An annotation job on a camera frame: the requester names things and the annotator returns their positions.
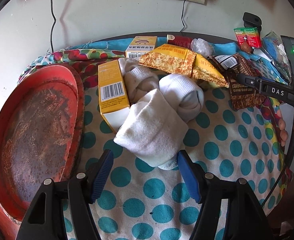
plastic package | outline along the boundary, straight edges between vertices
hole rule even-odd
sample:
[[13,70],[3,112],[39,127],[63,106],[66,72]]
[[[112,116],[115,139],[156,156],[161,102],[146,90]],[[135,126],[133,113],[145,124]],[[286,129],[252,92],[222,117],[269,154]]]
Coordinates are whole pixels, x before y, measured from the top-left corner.
[[190,47],[192,51],[201,54],[205,58],[212,54],[212,46],[203,39],[193,39]]
[[267,56],[271,57],[271,63],[279,71],[282,78],[287,82],[291,82],[289,61],[281,38],[271,31],[262,38],[262,46],[266,50]]

polka dot tablecloth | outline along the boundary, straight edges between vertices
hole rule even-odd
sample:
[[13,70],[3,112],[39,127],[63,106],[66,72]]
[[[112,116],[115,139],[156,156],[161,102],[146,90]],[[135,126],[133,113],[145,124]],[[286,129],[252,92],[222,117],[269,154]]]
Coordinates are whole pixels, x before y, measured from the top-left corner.
[[[98,106],[97,65],[106,59],[88,59],[65,64],[79,72],[85,87],[85,131],[78,172],[97,162],[103,150],[114,152],[114,165],[102,195],[90,205],[101,238],[189,239],[201,206],[189,196],[178,168],[164,171],[150,167],[114,143],[115,135],[102,119]],[[278,118],[274,114],[277,102],[267,99],[259,107],[235,111],[225,88],[208,90],[204,96],[202,112],[188,123],[183,140],[186,151],[205,172],[229,181],[244,177],[262,203],[283,167]],[[280,201],[290,179],[291,174],[285,173],[264,207],[266,214]],[[226,210],[227,201],[223,200],[216,240],[223,237]],[[68,239],[75,240],[67,200],[63,201],[63,212]]]

black cable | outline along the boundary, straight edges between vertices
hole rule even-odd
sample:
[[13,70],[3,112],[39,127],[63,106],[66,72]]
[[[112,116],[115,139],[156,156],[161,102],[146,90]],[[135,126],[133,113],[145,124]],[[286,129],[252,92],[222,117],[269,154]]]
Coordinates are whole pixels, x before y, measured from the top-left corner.
[[279,177],[277,178],[276,182],[274,183],[272,189],[270,190],[270,192],[268,193],[267,197],[265,198],[265,200],[262,202],[261,206],[264,207],[264,205],[266,204],[266,202],[268,201],[268,199],[270,198],[271,194],[273,193],[274,189],[276,188],[277,184],[279,183],[279,180],[281,179],[282,175],[285,172],[285,169],[287,168],[287,165],[285,164],[283,166],[282,171],[279,174]]
[[51,27],[51,31],[50,31],[50,46],[51,46],[51,52],[54,53],[53,30],[54,30],[54,26],[55,26],[55,23],[56,23],[56,18],[55,18],[54,11],[53,11],[53,0],[50,0],[50,10],[51,10],[51,15],[54,18],[54,23],[53,23],[53,26]]
[[185,2],[186,2],[186,0],[184,0],[184,3],[182,5],[181,22],[182,22],[183,28],[180,30],[180,32],[182,32],[185,29],[185,23],[184,23],[184,19],[183,19],[184,11],[185,11]]

yellow box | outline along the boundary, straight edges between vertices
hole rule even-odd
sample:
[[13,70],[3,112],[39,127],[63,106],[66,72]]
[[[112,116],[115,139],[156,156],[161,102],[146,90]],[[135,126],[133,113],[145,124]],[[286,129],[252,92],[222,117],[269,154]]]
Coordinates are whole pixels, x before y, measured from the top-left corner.
[[100,114],[114,133],[117,133],[130,109],[118,60],[98,66],[98,92]]
[[153,50],[156,47],[156,44],[156,36],[136,36],[126,49],[126,57],[140,57]]

barcode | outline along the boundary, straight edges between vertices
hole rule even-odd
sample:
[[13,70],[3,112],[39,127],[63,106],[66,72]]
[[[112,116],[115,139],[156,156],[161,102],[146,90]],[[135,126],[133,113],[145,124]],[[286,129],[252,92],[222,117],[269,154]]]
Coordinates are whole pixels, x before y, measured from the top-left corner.
[[128,53],[129,58],[140,57],[142,55],[145,55],[145,52],[130,52],[130,53]]
[[117,97],[123,96],[125,94],[123,85],[121,82],[101,87],[100,93],[102,95],[101,97],[102,102],[111,98],[117,98]]
[[237,65],[237,60],[234,57],[230,57],[230,58],[226,59],[225,61],[220,62],[220,64],[225,69],[228,69],[228,68],[231,68],[231,67]]

